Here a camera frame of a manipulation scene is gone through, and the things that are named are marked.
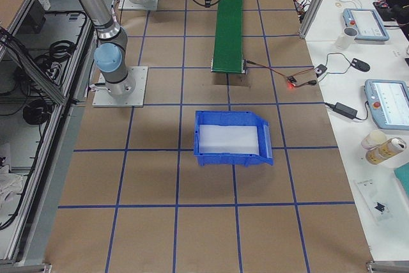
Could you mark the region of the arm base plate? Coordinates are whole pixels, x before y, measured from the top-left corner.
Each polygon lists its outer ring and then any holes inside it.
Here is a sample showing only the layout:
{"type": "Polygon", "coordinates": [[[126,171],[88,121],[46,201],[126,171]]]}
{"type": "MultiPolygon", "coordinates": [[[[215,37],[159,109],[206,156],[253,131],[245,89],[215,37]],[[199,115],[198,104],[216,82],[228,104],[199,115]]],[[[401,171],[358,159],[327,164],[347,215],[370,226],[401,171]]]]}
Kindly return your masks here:
{"type": "Polygon", "coordinates": [[[117,84],[106,82],[100,73],[93,99],[94,107],[142,107],[148,78],[147,66],[128,67],[127,78],[117,84]]]}
{"type": "Polygon", "coordinates": [[[156,11],[158,0],[120,0],[121,11],[156,11]]]}

